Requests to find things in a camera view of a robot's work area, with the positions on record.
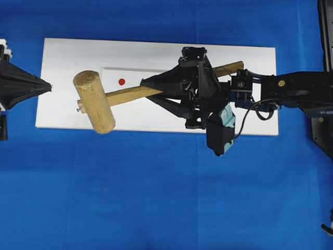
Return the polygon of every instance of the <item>wooden mallet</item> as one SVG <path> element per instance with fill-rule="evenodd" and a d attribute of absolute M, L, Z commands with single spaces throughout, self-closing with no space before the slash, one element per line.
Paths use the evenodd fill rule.
<path fill-rule="evenodd" d="M 244 69 L 244 64 L 238 61 L 213 69 L 217 77 L 222 77 L 235 73 L 238 69 Z M 116 126 L 110 106 L 162 93 L 145 86 L 105 93 L 98 72 L 89 70 L 78 73 L 73 83 L 81 98 L 78 100 L 79 110 L 88 114 L 94 130 L 99 134 L 108 133 Z"/>

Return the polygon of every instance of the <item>white platform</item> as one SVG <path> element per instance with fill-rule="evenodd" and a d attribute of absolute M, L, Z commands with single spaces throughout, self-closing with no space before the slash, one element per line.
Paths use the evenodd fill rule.
<path fill-rule="evenodd" d="M 204 46 L 213 67 L 242 60 L 245 67 L 259 74 L 276 74 L 275 49 L 203 44 L 170 44 L 101 40 L 45 39 L 41 78 L 53 85 L 52 92 L 39 97 L 36 127 L 92 129 L 88 116 L 76 111 L 79 96 L 72 83 L 83 70 L 100 73 L 106 92 L 138 86 L 142 78 L 172 69 L 184 46 Z M 125 85 L 118 80 L 124 78 Z M 260 85 L 253 96 L 260 99 Z M 236 132 L 245 110 L 233 107 Z M 146 98 L 112 107 L 117 130 L 205 133 L 185 129 L 178 118 Z M 250 112 L 243 134 L 278 135 L 277 112 L 261 121 Z"/>

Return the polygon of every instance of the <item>black cable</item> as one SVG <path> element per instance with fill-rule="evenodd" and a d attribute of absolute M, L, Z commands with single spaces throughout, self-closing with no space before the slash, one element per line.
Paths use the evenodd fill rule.
<path fill-rule="evenodd" d="M 270 111 L 270 113 L 268 114 L 267 117 L 263 117 L 263 116 L 259 113 L 259 111 L 258 111 L 257 108 L 255 109 L 255 113 L 256 113 L 256 115 L 258 116 L 258 118 L 259 118 L 260 120 L 262 120 L 262 121 L 267 121 L 267 120 L 269 120 L 269 119 L 272 118 L 272 116 L 273 116 L 273 114 L 274 114 L 274 110 L 273 110 L 273 111 Z"/>
<path fill-rule="evenodd" d="M 248 110 L 246 111 L 246 113 L 244 115 L 244 118 L 243 118 L 243 122 L 241 123 L 239 133 L 235 136 L 235 139 L 238 138 L 240 136 L 241 132 L 243 131 L 244 124 L 245 124 L 245 119 L 248 116 L 251 109 L 253 109 L 257 104 L 266 103 L 266 102 L 274 102 L 274 101 L 287 101 L 287 100 L 286 99 L 272 98 L 272 99 L 261 100 L 261 101 L 253 103 L 253 105 L 250 108 L 248 108 Z M 296 103 L 312 103 L 312 104 L 318 103 L 318 104 L 325 104 L 325 105 L 333 105 L 333 103 L 321 102 L 321 101 L 305 101 L 305 100 L 291 100 L 291 101 L 296 102 Z"/>
<path fill-rule="evenodd" d="M 222 68 L 225 72 L 227 72 L 227 74 L 231 77 L 231 72 L 229 70 L 227 70 L 226 68 L 224 68 L 223 66 L 219 66 L 217 67 L 216 69 L 214 69 L 214 73 L 216 73 L 216 71 L 219 69 L 219 68 Z"/>
<path fill-rule="evenodd" d="M 265 103 L 265 102 L 273 102 L 273 101 L 279 101 L 280 99 L 266 99 L 266 100 L 261 100 L 261 101 L 257 101 L 255 103 L 252 104 L 252 106 L 246 111 L 245 115 L 244 115 L 244 118 L 243 118 L 243 122 L 241 123 L 241 127 L 240 127 L 240 130 L 239 130 L 239 133 L 238 135 L 235 136 L 235 139 L 238 138 L 241 134 L 241 132 L 243 131 L 243 128 L 244 128 L 244 124 L 245 124 L 245 119 L 246 117 L 248 116 L 249 112 L 251 109 L 253 109 L 257 104 L 260 104 L 260 103 Z"/>

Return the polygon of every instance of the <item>blue background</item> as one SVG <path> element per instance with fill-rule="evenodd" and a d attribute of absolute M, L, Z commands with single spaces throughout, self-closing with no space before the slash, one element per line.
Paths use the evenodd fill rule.
<path fill-rule="evenodd" d="M 11 62 L 37 76 L 48 37 L 269 46 L 278 74 L 323 68 L 315 0 L 0 4 Z M 332 162 L 298 109 L 279 112 L 279 136 L 241 136 L 218 158 L 204 134 L 36 129 L 36 104 L 7 112 L 0 249 L 333 246 Z"/>

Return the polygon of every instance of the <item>robotic arm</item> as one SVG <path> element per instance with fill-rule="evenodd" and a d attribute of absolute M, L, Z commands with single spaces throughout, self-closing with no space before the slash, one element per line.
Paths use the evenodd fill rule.
<path fill-rule="evenodd" d="M 252 97 L 253 83 L 261 84 L 259 101 Z M 239 137 L 250 110 L 254 110 L 261 120 L 270 119 L 274 110 L 282 106 L 300 108 L 310 118 L 333 115 L 332 72 L 263 76 L 239 69 L 231 76 L 231 81 L 219 82 L 204 47 L 184 47 L 176 67 L 143 79 L 140 85 L 163 91 L 147 98 L 186 119 L 187 129 L 206 129 L 207 146 L 218 156 Z M 230 102 L 248 110 L 237 136 Z M 263 117 L 260 111 L 268 116 Z"/>

